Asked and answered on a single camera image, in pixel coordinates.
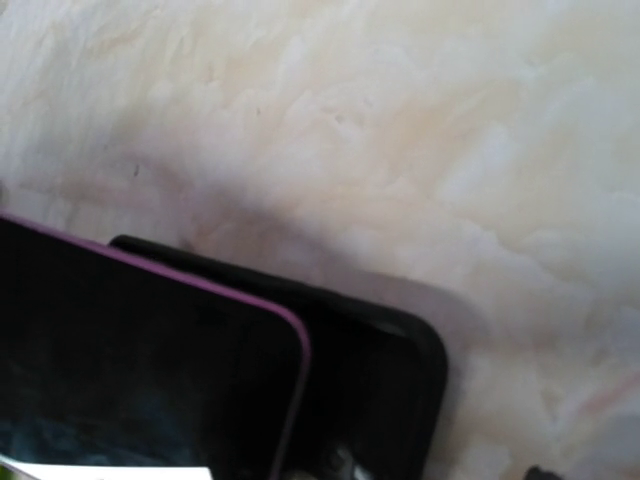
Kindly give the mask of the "dark phone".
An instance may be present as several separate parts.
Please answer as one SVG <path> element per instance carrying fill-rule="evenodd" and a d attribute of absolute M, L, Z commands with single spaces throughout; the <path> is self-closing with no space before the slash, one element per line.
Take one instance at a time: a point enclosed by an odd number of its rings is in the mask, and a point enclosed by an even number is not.
<path fill-rule="evenodd" d="M 311 361 L 269 300 L 1 220 L 1 457 L 279 477 Z"/>

